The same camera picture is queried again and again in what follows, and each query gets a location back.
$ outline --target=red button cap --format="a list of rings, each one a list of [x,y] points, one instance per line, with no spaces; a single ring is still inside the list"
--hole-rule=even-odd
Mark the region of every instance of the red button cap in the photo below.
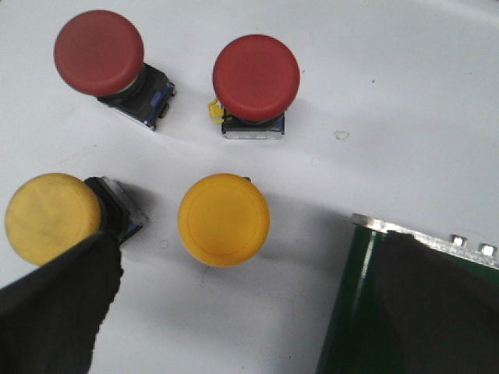
[[[277,117],[295,100],[299,67],[293,53],[265,35],[247,35],[220,53],[213,86],[221,104],[236,117],[264,121]]]
[[[125,17],[92,10],[71,19],[55,41],[55,66],[75,90],[108,96],[126,88],[143,66],[142,38]]]

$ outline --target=white surface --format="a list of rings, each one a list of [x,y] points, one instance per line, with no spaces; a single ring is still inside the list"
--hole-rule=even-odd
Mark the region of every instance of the white surface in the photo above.
[[[58,76],[55,37],[88,9],[129,17],[177,85],[156,132]],[[498,27],[491,0],[0,2],[0,210],[61,171],[125,182],[151,218],[123,247],[90,372],[313,372],[353,212],[499,244]],[[218,52],[253,33],[302,70],[279,141],[224,140],[207,115]],[[225,270],[191,258],[176,228],[184,192],[215,172],[250,176],[273,218],[261,252]],[[0,235],[0,283],[32,269]]]

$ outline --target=stain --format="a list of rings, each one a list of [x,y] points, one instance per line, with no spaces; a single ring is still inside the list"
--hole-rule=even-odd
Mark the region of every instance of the stain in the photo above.
[[[338,130],[334,132],[334,137],[336,138],[336,140],[343,141],[346,140],[349,136],[350,132],[348,131]]]
[[[206,266],[206,269],[204,269],[203,275],[201,275],[200,283],[197,285],[203,288],[206,285],[206,282],[204,281],[204,278],[206,277],[206,274],[208,273],[208,270],[210,269],[210,266]]]
[[[163,239],[159,242],[159,246],[161,247],[161,249],[168,249],[168,247],[170,246],[170,242],[166,239]]]
[[[66,164],[68,164],[70,162],[82,159],[85,156],[88,156],[89,154],[94,152],[96,149],[97,149],[97,144],[93,144],[91,146],[86,146],[83,149],[79,150],[78,152],[72,154],[71,156],[61,160],[61,162],[59,162],[59,166],[65,166]]]

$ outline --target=button base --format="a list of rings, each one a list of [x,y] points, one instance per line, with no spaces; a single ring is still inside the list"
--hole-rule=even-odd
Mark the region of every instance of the button base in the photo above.
[[[149,222],[117,181],[107,177],[85,179],[102,205],[101,230],[109,230],[118,237],[119,244],[135,235]]]
[[[121,93],[97,99],[154,131],[157,119],[166,115],[169,101],[175,94],[175,84],[163,72],[148,64],[143,64],[137,81],[130,88]]]
[[[285,133],[284,113],[265,122],[247,122],[224,109],[221,133],[227,139],[280,139]]]

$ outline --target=yellow button cap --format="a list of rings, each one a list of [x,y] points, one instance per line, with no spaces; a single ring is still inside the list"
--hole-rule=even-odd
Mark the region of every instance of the yellow button cap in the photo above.
[[[100,226],[101,208],[94,192],[67,174],[45,174],[26,182],[5,214],[10,244],[37,265],[59,256]]]
[[[234,266],[258,252],[271,215],[260,190],[248,179],[216,174],[184,196],[179,231],[187,250],[211,266]]]

